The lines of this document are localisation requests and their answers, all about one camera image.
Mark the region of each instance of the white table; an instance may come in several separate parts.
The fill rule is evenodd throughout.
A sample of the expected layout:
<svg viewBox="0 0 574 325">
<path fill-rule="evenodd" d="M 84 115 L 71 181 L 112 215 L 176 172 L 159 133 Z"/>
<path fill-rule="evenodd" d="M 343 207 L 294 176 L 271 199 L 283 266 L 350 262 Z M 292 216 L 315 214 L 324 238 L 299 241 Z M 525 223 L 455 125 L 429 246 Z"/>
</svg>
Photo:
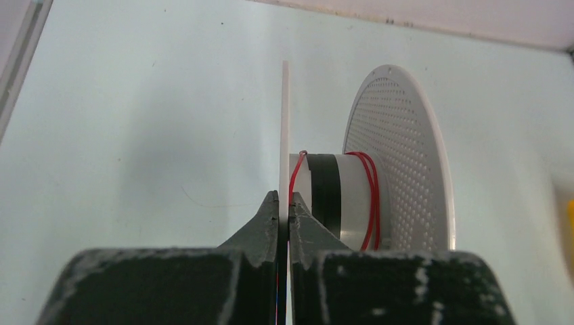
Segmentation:
<svg viewBox="0 0 574 325">
<path fill-rule="evenodd" d="M 248 221 L 278 186 L 283 59 L 293 152 L 340 152 L 367 73 L 410 71 L 457 248 L 520 324 L 574 324 L 549 178 L 574 170 L 570 58 L 239 0 L 54 1 L 0 147 L 0 324 L 33 323 L 79 250 L 216 246 Z"/>
</svg>

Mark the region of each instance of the thin white stick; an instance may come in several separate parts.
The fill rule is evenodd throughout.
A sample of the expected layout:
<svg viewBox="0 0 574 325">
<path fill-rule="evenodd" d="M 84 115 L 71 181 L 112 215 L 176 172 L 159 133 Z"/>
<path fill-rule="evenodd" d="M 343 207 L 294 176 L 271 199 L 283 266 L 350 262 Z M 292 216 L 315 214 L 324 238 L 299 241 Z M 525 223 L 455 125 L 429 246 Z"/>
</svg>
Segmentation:
<svg viewBox="0 0 574 325">
<path fill-rule="evenodd" d="M 289 218 L 289 62 L 283 61 L 281 143 L 279 151 L 279 220 Z"/>
</svg>

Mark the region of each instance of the black tape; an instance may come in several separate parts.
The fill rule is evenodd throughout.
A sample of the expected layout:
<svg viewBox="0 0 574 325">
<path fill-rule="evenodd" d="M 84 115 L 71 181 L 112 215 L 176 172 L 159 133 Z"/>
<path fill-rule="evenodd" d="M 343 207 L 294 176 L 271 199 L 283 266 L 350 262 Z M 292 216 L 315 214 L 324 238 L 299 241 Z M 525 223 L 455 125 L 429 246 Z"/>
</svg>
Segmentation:
<svg viewBox="0 0 574 325">
<path fill-rule="evenodd" d="M 311 214 L 340 238 L 340 177 L 333 154 L 308 154 L 311 172 Z"/>
</svg>

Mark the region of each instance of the scratch on table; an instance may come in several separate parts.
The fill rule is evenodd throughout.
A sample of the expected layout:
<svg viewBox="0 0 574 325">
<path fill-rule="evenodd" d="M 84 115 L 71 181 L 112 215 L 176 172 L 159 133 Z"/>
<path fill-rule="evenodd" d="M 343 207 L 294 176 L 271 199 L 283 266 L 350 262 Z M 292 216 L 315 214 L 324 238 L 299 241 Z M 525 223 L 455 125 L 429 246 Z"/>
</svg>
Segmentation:
<svg viewBox="0 0 574 325">
<path fill-rule="evenodd" d="M 207 205 L 207 204 L 201 204 L 199 202 L 197 202 L 196 200 L 194 200 L 185 190 L 185 188 L 183 188 L 183 185 L 180 186 L 181 190 L 183 191 L 183 193 L 185 194 L 185 196 L 187 196 L 187 198 L 189 198 L 190 201 L 192 201 L 193 203 L 199 205 L 200 207 L 204 207 L 204 208 L 234 208 L 234 207 L 248 207 L 250 205 L 258 205 L 258 203 L 247 203 L 247 204 L 224 204 L 224 205 Z"/>
</svg>

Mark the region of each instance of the perforated surface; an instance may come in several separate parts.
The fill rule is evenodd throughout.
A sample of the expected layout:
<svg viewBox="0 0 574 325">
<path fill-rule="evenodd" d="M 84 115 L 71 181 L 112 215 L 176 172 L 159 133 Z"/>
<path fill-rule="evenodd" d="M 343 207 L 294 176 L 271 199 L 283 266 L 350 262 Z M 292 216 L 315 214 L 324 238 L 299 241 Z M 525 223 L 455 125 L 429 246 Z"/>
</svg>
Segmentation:
<svg viewBox="0 0 574 325">
<path fill-rule="evenodd" d="M 440 135 L 430 117 L 415 84 L 396 66 L 369 74 L 351 109 L 344 152 L 358 150 L 378 158 L 391 199 L 393 249 L 454 247 L 442 143 L 439 149 Z"/>
</svg>

